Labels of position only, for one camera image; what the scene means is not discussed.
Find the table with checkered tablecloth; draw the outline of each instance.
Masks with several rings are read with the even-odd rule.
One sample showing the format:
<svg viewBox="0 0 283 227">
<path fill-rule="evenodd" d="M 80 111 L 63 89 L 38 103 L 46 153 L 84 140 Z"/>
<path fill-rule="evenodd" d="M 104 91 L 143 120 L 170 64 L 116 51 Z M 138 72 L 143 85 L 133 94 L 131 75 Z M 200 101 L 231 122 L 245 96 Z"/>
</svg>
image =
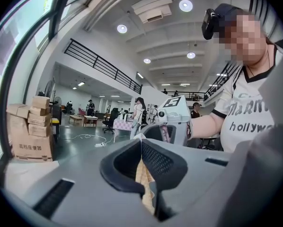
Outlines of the table with checkered tablecloth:
<svg viewBox="0 0 283 227">
<path fill-rule="evenodd" d="M 117 136 L 117 130 L 131 131 L 132 124 L 133 124 L 133 121 L 124 121 L 120 119 L 115 119 L 113 122 L 113 129 L 115 129 L 114 142 Z"/>
</svg>

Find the black sleeve trim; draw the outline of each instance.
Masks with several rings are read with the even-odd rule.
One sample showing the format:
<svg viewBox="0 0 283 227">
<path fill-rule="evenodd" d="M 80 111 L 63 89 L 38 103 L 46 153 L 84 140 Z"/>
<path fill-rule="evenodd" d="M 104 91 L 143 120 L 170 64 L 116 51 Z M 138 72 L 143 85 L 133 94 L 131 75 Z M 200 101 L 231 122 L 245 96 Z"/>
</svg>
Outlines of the black sleeve trim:
<svg viewBox="0 0 283 227">
<path fill-rule="evenodd" d="M 212 111 L 213 114 L 216 114 L 217 116 L 220 116 L 221 118 L 225 119 L 227 117 L 226 114 L 218 112 L 217 110 L 213 109 Z"/>
</svg>

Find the rectangular ceiling light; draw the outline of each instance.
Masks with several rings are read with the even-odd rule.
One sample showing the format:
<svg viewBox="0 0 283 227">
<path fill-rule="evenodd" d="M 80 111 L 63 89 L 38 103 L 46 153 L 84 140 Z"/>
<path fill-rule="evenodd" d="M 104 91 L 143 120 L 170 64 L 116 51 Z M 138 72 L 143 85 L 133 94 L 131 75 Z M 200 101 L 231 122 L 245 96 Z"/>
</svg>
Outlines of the rectangular ceiling light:
<svg viewBox="0 0 283 227">
<path fill-rule="evenodd" d="M 140 78 L 143 78 L 143 76 L 142 76 L 140 73 L 137 73 L 137 75 L 139 75 L 139 76 L 140 76 Z"/>
</svg>

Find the cardboard box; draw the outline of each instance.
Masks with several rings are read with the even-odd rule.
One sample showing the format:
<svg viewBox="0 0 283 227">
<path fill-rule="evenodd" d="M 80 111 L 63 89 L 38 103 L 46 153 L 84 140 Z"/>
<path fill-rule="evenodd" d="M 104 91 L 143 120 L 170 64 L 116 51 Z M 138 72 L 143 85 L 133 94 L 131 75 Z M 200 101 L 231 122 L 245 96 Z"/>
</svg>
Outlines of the cardboard box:
<svg viewBox="0 0 283 227">
<path fill-rule="evenodd" d="M 9 117 L 11 138 L 14 135 L 28 135 L 27 121 L 24 118 L 20 118 L 10 114 Z"/>
<path fill-rule="evenodd" d="M 30 111 L 31 114 L 43 116 L 43 115 L 46 115 L 46 114 L 50 113 L 50 107 L 48 107 L 46 109 L 30 107 L 29 111 Z"/>
<path fill-rule="evenodd" d="M 32 106 L 36 108 L 46 109 L 49 107 L 50 98 L 45 96 L 34 96 L 32 99 Z"/>
<path fill-rule="evenodd" d="M 14 156 L 18 160 L 47 162 L 52 158 L 52 136 L 12 135 Z"/>
<path fill-rule="evenodd" d="M 46 126 L 50 122 L 50 119 L 51 119 L 51 114 L 39 116 L 39 115 L 29 113 L 28 123 L 36 124 L 40 126 Z"/>
<path fill-rule="evenodd" d="M 29 114 L 29 106 L 25 104 L 9 104 L 6 112 L 27 119 Z"/>
<path fill-rule="evenodd" d="M 29 124 L 28 128 L 29 128 L 29 134 L 30 135 L 46 137 L 46 136 L 49 136 L 51 134 L 50 123 L 47 124 L 46 126 Z"/>
</svg>

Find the black metal railing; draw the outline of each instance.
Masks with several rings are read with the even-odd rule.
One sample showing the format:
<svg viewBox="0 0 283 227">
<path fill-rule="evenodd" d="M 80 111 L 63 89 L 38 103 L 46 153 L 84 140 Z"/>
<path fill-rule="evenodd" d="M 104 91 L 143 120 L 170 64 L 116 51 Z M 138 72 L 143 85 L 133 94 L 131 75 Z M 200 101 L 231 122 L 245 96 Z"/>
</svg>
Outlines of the black metal railing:
<svg viewBox="0 0 283 227">
<path fill-rule="evenodd" d="M 65 50 L 65 54 L 74 57 L 75 59 L 93 67 L 94 69 L 132 89 L 134 92 L 141 94 L 142 85 L 137 84 L 121 70 L 81 43 L 74 39 L 70 40 L 71 42 Z"/>
<path fill-rule="evenodd" d="M 175 96 L 185 96 L 187 101 L 196 101 L 196 102 L 202 102 L 207 99 L 206 93 L 196 93 L 196 92 L 168 92 L 167 95 L 170 97 Z"/>
<path fill-rule="evenodd" d="M 212 83 L 212 86 L 205 92 L 206 99 L 212 96 L 219 88 L 221 88 L 228 79 L 233 75 L 236 71 L 237 63 L 236 61 L 229 61 L 224 69 L 221 71 L 220 75 L 217 79 Z"/>
</svg>

